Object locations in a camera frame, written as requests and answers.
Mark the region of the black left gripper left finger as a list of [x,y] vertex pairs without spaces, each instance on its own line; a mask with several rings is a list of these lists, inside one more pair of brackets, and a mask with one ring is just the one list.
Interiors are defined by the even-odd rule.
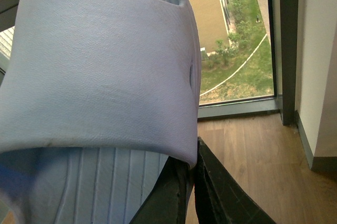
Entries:
[[154,188],[131,223],[185,223],[194,185],[193,172],[187,163],[168,157]]

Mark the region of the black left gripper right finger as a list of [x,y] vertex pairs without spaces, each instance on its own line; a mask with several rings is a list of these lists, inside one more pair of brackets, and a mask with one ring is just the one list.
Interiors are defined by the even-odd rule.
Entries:
[[199,223],[275,223],[240,187],[200,137],[194,193]]

